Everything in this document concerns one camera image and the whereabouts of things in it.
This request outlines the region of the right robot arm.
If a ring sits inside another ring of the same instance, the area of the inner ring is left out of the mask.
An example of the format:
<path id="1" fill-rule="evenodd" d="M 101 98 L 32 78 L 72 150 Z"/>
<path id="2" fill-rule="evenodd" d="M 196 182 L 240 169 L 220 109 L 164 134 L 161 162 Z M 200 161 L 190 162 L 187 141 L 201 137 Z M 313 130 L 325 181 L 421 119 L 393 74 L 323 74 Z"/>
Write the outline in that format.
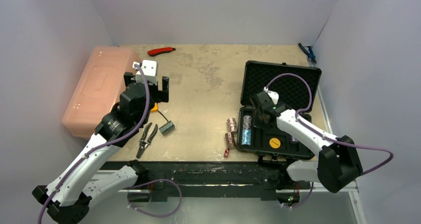
<path id="1" fill-rule="evenodd" d="M 356 145 L 348 136 L 341 138 L 323 131 L 305 120 L 289 105 L 274 100 L 260 91 L 251 97 L 255 107 L 254 125 L 258 128 L 277 127 L 296 138 L 317 158 L 316 161 L 294 161 L 280 172 L 279 182 L 290 188 L 298 181 L 321 183 L 337 193 L 363 174 Z"/>

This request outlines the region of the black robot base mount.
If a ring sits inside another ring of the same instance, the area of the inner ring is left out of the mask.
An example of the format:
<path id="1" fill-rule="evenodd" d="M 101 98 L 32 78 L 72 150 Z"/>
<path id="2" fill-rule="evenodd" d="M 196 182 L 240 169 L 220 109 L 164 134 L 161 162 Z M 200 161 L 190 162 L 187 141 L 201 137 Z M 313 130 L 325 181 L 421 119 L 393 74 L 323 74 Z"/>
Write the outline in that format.
<path id="1" fill-rule="evenodd" d="M 166 202 L 168 198 L 258 198 L 299 201 L 308 181 L 287 177 L 288 162 L 278 161 L 131 161 L 142 174 L 137 184 L 155 180 L 126 193 L 133 202 Z"/>

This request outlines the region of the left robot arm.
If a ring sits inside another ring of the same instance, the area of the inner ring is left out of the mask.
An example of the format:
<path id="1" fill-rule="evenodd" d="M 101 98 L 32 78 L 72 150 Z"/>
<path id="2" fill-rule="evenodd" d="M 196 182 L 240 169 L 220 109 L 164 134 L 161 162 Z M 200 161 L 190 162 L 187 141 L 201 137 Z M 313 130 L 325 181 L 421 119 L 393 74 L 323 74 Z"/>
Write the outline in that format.
<path id="1" fill-rule="evenodd" d="M 91 179 L 139 132 L 155 104 L 169 101 L 169 80 L 167 76 L 162 78 L 160 90 L 151 79 L 143 80 L 140 72 L 124 74 L 126 88 L 119 102 L 102 118 L 81 153 L 53 182 L 32 191 L 33 197 L 43 205 L 38 223 L 47 213 L 58 224 L 77 224 L 110 195 L 124 188 L 141 189 L 147 185 L 148 170 L 136 160 L 104 178 Z"/>

